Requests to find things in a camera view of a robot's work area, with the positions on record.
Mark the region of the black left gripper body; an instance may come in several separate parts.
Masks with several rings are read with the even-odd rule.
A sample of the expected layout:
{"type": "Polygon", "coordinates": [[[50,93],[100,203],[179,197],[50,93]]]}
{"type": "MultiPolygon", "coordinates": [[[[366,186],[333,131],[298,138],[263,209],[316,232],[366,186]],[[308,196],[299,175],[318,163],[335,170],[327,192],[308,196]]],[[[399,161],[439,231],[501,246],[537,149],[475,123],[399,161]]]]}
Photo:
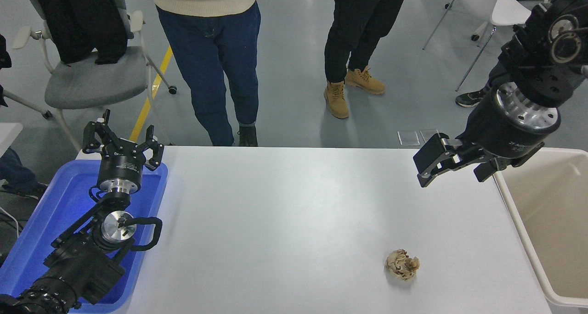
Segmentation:
{"type": "Polygon", "coordinates": [[[122,179],[140,185],[146,159],[138,146],[129,140],[112,140],[105,144],[101,151],[102,161],[97,184],[122,179]]]}

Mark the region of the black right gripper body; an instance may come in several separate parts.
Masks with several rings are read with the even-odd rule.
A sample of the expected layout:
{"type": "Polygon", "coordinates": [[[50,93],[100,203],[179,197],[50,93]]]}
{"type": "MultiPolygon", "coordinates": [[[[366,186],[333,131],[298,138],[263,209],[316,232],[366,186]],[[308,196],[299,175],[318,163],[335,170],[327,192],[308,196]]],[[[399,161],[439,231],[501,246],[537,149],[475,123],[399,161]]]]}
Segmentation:
{"type": "Polygon", "coordinates": [[[458,138],[521,165],[559,126],[557,108],[534,103],[517,87],[500,87],[475,107],[458,138]]]}

